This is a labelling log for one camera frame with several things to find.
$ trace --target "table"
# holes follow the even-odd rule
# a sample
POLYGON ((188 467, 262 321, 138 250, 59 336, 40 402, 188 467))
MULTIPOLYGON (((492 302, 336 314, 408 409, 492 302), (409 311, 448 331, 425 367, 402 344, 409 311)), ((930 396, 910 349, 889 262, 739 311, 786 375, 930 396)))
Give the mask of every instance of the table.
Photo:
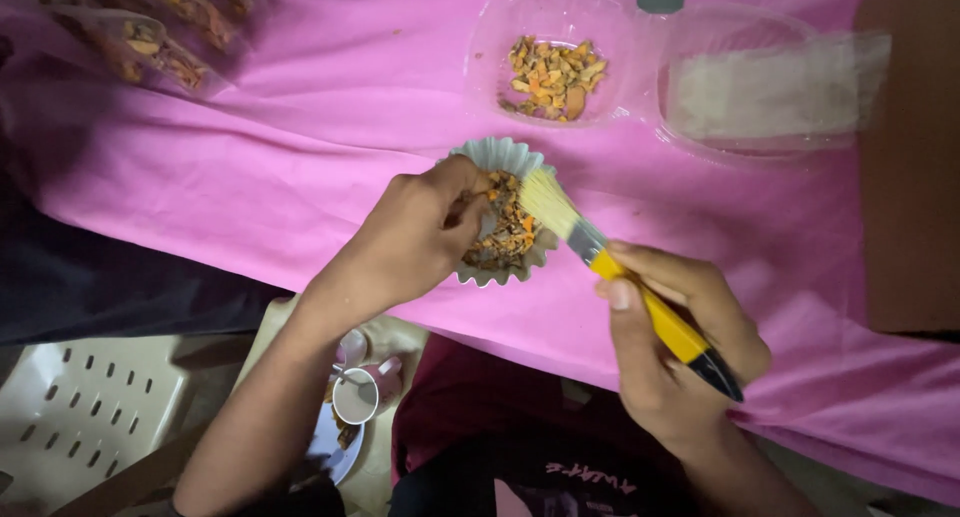
MULTIPOLYGON (((960 349, 863 327, 856 155, 743 171, 673 149, 637 122, 558 132, 466 115, 463 55, 484 1, 272 0, 237 88, 211 103, 12 65, 0 104, 34 153, 42 211, 293 290, 351 237, 391 176, 426 170, 471 138, 529 143, 610 235, 724 269, 774 351, 771 373, 735 413, 741 425, 960 504, 960 349)), ((859 0, 688 3, 707 1, 829 31, 850 25, 859 0)), ((5 27, 21 52, 54 46, 33 25, 5 27)), ((478 289, 450 278, 391 314, 616 388, 593 281, 561 249, 527 283, 478 289)))

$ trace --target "right hand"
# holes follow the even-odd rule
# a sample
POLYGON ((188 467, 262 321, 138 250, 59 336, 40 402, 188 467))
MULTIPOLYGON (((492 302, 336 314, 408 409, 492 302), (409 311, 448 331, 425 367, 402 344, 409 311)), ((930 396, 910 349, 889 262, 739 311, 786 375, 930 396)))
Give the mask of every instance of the right hand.
MULTIPOLYGON (((610 241, 606 250, 652 290, 690 309, 741 387, 770 367, 770 349, 716 266, 621 241, 610 241)), ((630 281, 600 282, 596 292, 609 302, 620 399, 633 420, 675 452, 696 450, 715 440, 733 401, 667 350, 654 333, 640 291, 630 281)))

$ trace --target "plate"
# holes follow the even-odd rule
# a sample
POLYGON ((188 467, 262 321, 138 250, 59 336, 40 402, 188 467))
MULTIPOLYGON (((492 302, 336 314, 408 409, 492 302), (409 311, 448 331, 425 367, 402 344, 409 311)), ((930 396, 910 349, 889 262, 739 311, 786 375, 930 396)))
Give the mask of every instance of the plate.
POLYGON ((340 449, 340 444, 337 443, 340 429, 333 421, 333 404, 324 402, 323 407, 319 410, 317 426, 313 429, 313 442, 310 443, 310 448, 306 450, 306 454, 311 457, 323 454, 329 455, 324 467, 330 469, 330 478, 333 479, 333 484, 339 485, 354 466, 357 455, 360 454, 365 430, 367 430, 367 426, 360 425, 360 432, 353 439, 353 443, 346 449, 340 449))

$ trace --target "floor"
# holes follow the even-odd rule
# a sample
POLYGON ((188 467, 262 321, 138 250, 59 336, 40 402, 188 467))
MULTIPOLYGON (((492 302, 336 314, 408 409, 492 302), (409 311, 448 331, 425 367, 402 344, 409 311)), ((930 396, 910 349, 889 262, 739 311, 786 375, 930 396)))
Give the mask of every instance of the floor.
MULTIPOLYGON (((403 357, 409 387, 427 338, 427 331, 400 319, 380 316, 361 329, 369 337, 368 358, 392 353, 403 357)), ((19 350, 0 348, 0 382, 17 361, 19 350)), ((201 375, 196 398, 186 424, 196 425, 216 414, 240 374, 240 366, 210 369, 201 375)), ((393 409, 366 424, 360 457, 341 483, 347 513, 352 517, 386 516, 390 498, 390 425, 393 409)), ((824 517, 960 517, 960 509, 910 497, 837 471, 768 440, 759 447, 820 508, 824 517)))

